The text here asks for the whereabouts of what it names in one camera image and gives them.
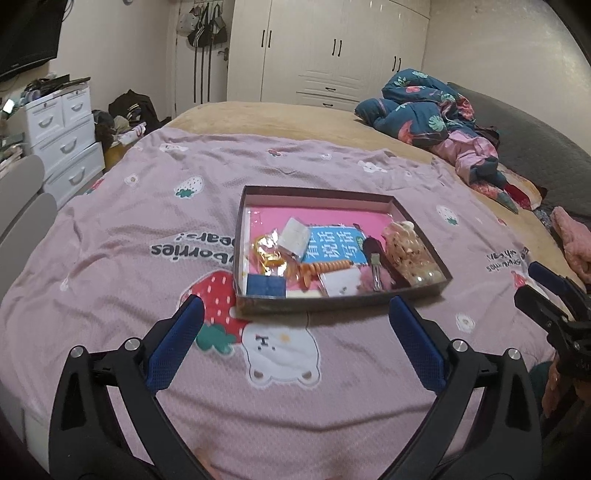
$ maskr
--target gray headboard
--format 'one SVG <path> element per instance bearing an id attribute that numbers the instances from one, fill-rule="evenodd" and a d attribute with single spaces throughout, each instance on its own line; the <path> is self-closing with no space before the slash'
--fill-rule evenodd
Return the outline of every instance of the gray headboard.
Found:
<path id="1" fill-rule="evenodd" d="M 500 162 L 548 189 L 542 205 L 561 206 L 591 220 L 591 157 L 585 150 L 522 110 L 454 83 L 449 86 L 470 100 L 478 125 L 499 129 Z"/>
<path id="2" fill-rule="evenodd" d="M 44 173 L 41 159 L 31 155 L 0 179 L 0 303 L 56 219 L 54 197 L 38 193 Z"/>

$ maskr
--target white wall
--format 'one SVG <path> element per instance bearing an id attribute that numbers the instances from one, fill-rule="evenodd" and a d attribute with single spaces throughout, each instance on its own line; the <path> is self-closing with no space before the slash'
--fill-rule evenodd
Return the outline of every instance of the white wall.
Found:
<path id="1" fill-rule="evenodd" d="M 174 0 L 135 0 L 128 6 L 122 0 L 74 0 L 57 58 L 23 73 L 16 83 L 0 83 L 0 92 L 22 90 L 47 72 L 70 73 L 72 79 L 90 76 L 93 109 L 107 110 L 132 89 L 148 95 L 163 119 L 171 115 L 167 50 L 174 5 Z"/>
<path id="2" fill-rule="evenodd" d="M 432 0 L 423 71 L 513 105 L 591 154 L 591 67 L 543 0 Z"/>

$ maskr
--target black backpack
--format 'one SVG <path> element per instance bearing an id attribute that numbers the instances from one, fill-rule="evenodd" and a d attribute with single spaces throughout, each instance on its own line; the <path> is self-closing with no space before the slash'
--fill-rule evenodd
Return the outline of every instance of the black backpack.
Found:
<path id="1" fill-rule="evenodd" d="M 117 115 L 126 118 L 131 127 L 146 122 L 146 134 L 159 129 L 162 122 L 158 120 L 152 100 L 147 95 L 140 95 L 130 90 L 127 93 L 117 97 L 109 105 L 109 113 L 114 118 Z"/>

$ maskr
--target television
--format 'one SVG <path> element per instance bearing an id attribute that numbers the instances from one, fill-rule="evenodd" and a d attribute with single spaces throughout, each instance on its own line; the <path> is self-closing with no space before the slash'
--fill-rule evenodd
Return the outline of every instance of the television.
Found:
<path id="1" fill-rule="evenodd" d="M 11 0 L 0 17 L 0 82 L 57 57 L 69 0 Z"/>

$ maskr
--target white wardrobe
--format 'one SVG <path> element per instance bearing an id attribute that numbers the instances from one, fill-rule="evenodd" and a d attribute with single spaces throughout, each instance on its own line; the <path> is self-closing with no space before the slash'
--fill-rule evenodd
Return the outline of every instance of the white wardrobe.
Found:
<path id="1" fill-rule="evenodd" d="M 236 0 L 228 100 L 353 111 L 421 69 L 430 0 Z"/>

